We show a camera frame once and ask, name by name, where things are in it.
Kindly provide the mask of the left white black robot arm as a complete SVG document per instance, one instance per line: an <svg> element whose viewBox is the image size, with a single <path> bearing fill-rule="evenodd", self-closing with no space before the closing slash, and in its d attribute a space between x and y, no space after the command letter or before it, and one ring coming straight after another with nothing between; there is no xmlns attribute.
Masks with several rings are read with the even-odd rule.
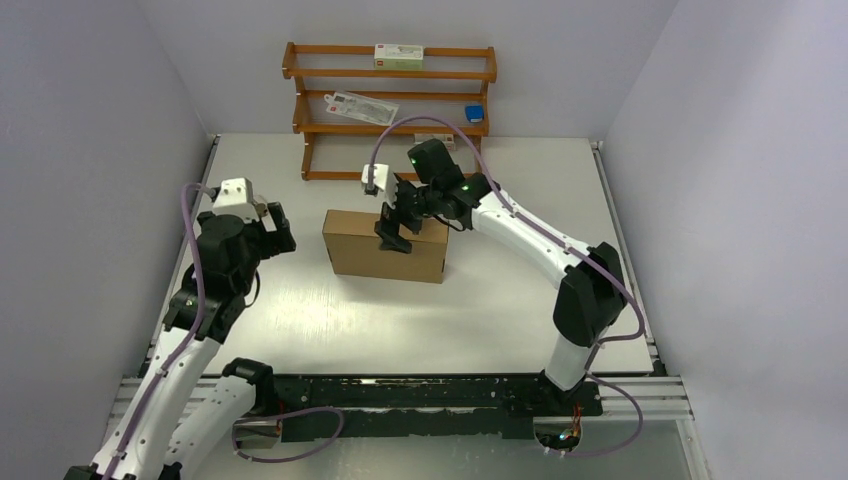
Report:
<svg viewBox="0 0 848 480"><path fill-rule="evenodd" d="M263 260L295 251L290 222L278 202L217 198L190 235L191 264L171 297L148 370L109 438L68 479L187 479L245 414L280 411L273 369L236 358L210 399L183 411L206 366L224 344L258 287Z"/></svg>

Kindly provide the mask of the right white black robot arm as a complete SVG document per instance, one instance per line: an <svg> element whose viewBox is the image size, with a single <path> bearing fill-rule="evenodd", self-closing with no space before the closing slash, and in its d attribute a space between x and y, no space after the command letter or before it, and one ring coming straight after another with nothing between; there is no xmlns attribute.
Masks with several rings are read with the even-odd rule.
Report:
<svg viewBox="0 0 848 480"><path fill-rule="evenodd" d="M364 192L383 201L374 227L381 249L409 254L413 246L403 229L418 234L427 219L453 220L461 230L485 235L538 268L557 290L552 318L558 332L539 398L548 412L565 413L578 399L577 386L598 342L627 304L618 251L553 229L485 171L464 174L439 140L418 144L407 156L416 182L375 160L362 170Z"/></svg>

